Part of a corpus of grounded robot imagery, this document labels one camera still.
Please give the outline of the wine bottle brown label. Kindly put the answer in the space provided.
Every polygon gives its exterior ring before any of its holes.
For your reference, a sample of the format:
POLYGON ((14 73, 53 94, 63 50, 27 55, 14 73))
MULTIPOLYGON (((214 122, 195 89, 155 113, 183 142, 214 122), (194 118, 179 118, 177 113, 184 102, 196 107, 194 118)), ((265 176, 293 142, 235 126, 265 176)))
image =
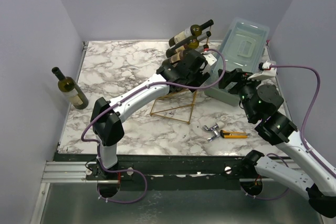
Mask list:
POLYGON ((187 38, 185 38, 184 40, 178 42, 177 44, 171 46, 165 53, 166 57, 169 58, 173 55, 175 55, 176 53, 183 51, 187 48, 192 48, 192 49, 196 49, 199 47, 199 44, 201 41, 209 38, 212 35, 211 31, 207 31, 201 35, 199 35, 198 37, 196 36, 189 36, 187 38))

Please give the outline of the wine bottle white label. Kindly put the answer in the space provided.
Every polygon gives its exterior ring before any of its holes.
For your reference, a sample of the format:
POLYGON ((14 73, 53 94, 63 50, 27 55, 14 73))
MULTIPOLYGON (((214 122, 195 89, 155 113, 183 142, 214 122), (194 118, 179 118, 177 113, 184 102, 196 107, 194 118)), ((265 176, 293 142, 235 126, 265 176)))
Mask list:
POLYGON ((175 44, 177 44, 178 42, 190 37, 190 36, 196 36, 198 37, 199 35, 202 34, 202 32, 206 29, 211 27, 214 24, 214 21, 212 19, 208 20, 207 22, 201 24, 201 25, 191 25, 188 28, 186 28, 185 30, 183 30, 182 32, 178 33, 177 35, 175 35, 174 37, 172 37, 169 40, 169 46, 172 47, 175 44))

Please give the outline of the dark wine bottle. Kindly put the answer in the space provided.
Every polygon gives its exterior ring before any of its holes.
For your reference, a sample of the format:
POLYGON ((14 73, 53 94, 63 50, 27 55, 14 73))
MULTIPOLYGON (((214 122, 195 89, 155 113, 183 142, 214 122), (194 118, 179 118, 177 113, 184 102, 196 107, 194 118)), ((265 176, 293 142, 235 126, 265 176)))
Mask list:
POLYGON ((65 76, 58 67, 52 68, 52 73, 58 79, 58 89, 65 98, 77 109, 83 110, 89 105, 89 101, 76 81, 65 76))

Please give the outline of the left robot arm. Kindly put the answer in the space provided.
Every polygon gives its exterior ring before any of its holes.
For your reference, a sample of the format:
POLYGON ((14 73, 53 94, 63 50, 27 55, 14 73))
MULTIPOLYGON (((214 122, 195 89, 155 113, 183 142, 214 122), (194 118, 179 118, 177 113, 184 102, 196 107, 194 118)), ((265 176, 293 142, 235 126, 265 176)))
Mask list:
POLYGON ((195 91, 210 77, 208 60, 195 49, 165 59, 156 73, 136 88, 110 101, 96 100, 90 119, 97 144, 97 170, 104 179, 112 179, 116 167, 117 143, 124 137, 123 123, 151 101, 182 89, 195 91))

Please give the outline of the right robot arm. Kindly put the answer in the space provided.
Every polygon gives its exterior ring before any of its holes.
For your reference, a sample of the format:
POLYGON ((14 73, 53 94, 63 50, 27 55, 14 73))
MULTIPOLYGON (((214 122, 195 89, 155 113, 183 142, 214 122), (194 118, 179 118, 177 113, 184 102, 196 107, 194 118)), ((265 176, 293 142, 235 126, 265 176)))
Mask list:
POLYGON ((276 164, 263 153, 250 151, 235 171, 252 178, 257 174, 271 178, 304 197, 319 214, 335 217, 335 167, 333 167, 303 137, 301 130, 278 109, 284 102, 275 85, 261 84, 262 79, 276 75, 277 67, 264 66, 261 74, 220 69, 219 88, 232 82, 230 94, 239 96, 248 123, 254 124, 258 135, 287 154, 302 173, 287 166, 276 164))

